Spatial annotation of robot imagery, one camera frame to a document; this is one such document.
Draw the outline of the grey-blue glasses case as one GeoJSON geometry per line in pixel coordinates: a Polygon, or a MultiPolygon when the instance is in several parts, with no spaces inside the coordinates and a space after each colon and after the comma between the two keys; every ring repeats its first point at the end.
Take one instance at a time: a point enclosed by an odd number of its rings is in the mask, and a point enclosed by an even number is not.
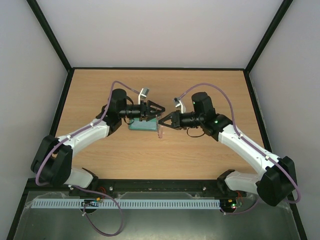
{"type": "Polygon", "coordinates": [[[157,132],[158,131],[158,122],[157,120],[151,119],[149,121],[142,120],[140,121],[138,118],[134,118],[130,120],[128,125],[128,129],[132,131],[149,131],[149,132],[157,132]]]}

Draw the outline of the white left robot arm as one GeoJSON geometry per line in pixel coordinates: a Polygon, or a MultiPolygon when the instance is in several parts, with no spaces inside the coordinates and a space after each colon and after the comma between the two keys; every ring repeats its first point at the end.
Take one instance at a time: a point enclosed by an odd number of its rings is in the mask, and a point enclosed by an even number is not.
{"type": "Polygon", "coordinates": [[[30,167],[36,174],[35,183],[38,186],[87,188],[94,174],[84,168],[73,168],[73,158],[94,142],[112,135],[123,120],[148,122],[164,113],[165,107],[151,100],[143,100],[146,93],[147,90],[142,89],[135,104],[124,89],[114,89],[101,113],[89,124],[67,135],[44,137],[30,167]]]}

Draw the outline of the pink sunglasses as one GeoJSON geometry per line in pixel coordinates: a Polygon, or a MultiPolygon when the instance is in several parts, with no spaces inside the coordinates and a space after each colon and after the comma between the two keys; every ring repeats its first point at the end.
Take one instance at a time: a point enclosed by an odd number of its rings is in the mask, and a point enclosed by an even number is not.
{"type": "Polygon", "coordinates": [[[164,132],[164,126],[159,123],[162,117],[163,117],[162,114],[156,117],[157,136],[159,139],[163,138],[163,132],[164,132]]]}

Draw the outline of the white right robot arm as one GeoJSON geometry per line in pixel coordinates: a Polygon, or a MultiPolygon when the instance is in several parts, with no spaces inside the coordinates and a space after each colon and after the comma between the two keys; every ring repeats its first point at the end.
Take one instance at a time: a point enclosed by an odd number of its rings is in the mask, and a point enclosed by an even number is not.
{"type": "Polygon", "coordinates": [[[176,110],[159,120],[159,124],[175,130],[201,128],[203,133],[226,145],[255,170],[254,174],[235,170],[224,172],[218,179],[218,191],[229,196],[234,191],[258,195],[266,204],[277,206],[297,187],[294,161],[279,157],[243,134],[231,119],[216,113],[206,92],[191,97],[192,112],[176,110]]]}

